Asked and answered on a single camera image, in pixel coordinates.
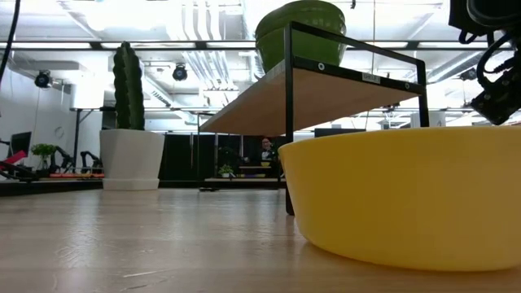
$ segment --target computer monitor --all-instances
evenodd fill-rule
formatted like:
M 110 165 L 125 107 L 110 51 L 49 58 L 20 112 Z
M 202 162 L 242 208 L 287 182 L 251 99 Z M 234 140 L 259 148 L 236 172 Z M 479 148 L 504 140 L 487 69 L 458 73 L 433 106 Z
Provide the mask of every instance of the computer monitor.
M 17 133 L 11 136 L 11 147 L 9 148 L 9 152 L 7 153 L 7 157 L 11 157 L 12 155 L 18 153 L 19 151 L 24 151 L 26 155 L 29 154 L 29 147 L 31 146 L 31 133 Z

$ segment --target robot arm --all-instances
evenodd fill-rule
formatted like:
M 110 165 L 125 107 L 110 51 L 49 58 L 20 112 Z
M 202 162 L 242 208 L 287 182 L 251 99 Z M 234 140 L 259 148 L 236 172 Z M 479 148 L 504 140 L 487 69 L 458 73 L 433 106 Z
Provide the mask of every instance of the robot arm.
M 58 152 L 62 156 L 62 164 L 58 166 L 56 164 L 56 152 Z M 63 169 L 63 172 L 66 173 L 72 166 L 74 165 L 74 159 L 61 147 L 56 146 L 56 151 L 54 154 L 50 156 L 50 173 L 56 173 L 60 169 Z
M 489 48 L 476 69 L 484 92 L 471 101 L 471 107 L 491 123 L 501 125 L 521 108 L 521 2 L 501 2 L 499 5 L 488 0 L 451 0 L 450 8 L 449 25 L 462 30 L 461 43 L 468 44 L 477 37 L 488 36 Z M 495 42 L 493 33 L 498 30 L 504 35 Z M 487 71 L 488 60 L 507 42 L 514 48 L 514 57 Z M 490 81 L 484 75 L 501 72 L 502 76 L 496 81 Z
M 81 172 L 87 173 L 90 169 L 92 170 L 92 173 L 101 173 L 103 168 L 103 164 L 101 162 L 101 159 L 91 153 L 90 151 L 82 151 L 80 153 L 81 156 Z M 89 156 L 92 159 L 92 167 L 87 166 L 87 156 Z

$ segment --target green ceramic bowl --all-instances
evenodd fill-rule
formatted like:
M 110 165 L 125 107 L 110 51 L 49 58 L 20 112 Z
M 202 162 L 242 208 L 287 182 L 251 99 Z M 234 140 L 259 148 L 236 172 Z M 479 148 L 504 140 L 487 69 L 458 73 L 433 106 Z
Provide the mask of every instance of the green ceramic bowl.
M 284 29 L 279 28 L 266 34 L 256 42 L 256 48 L 262 59 L 262 67 L 268 72 L 284 59 Z M 293 33 L 293 53 L 299 57 L 339 66 L 345 48 L 344 44 L 322 37 Z
M 319 0 L 301 0 L 288 3 L 266 15 L 257 25 L 257 40 L 277 28 L 285 27 L 290 21 L 345 34 L 344 13 L 338 7 Z

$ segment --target small potted plant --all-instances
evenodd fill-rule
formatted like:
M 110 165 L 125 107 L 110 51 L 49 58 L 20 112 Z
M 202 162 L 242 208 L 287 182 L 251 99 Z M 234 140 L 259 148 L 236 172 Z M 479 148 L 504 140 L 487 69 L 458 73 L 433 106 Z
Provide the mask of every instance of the small potted plant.
M 56 146 L 46 143 L 38 143 L 31 147 L 31 152 L 33 155 L 40 157 L 40 164 L 38 164 L 36 171 L 37 175 L 39 177 L 48 177 L 49 164 L 47 163 L 47 159 L 56 152 Z
M 227 164 L 222 165 L 222 167 L 219 169 L 219 174 L 221 174 L 221 177 L 223 178 L 230 178 L 233 173 L 234 170 Z
M 102 130 L 105 190 L 155 190 L 164 136 L 145 130 L 142 69 L 136 52 L 123 42 L 114 56 L 116 127 Z

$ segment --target cactus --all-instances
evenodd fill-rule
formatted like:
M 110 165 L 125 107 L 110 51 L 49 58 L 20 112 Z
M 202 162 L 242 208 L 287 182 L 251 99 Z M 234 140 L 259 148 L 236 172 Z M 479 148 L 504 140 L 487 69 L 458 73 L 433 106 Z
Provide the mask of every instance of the cactus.
M 118 129 L 145 129 L 145 108 L 139 58 L 128 42 L 123 42 L 114 56 L 114 87 Z

